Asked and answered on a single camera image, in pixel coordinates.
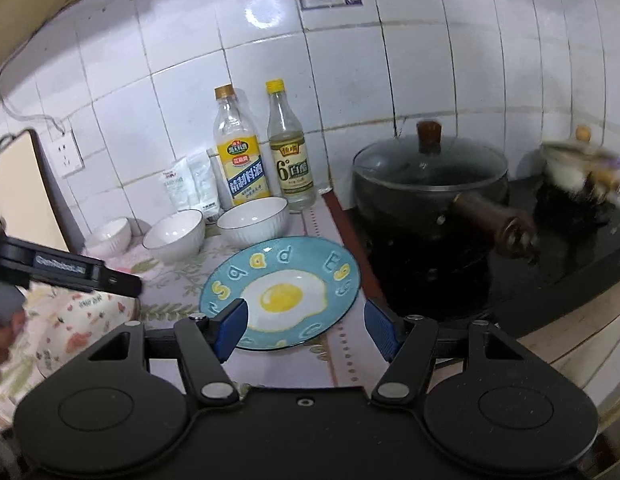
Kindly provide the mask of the person's hand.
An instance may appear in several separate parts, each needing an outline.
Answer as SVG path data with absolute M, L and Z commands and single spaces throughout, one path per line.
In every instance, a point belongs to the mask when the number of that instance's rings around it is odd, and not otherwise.
M 20 308 L 7 325 L 0 326 L 0 367 L 9 360 L 10 348 L 21 334 L 25 322 L 25 310 Z

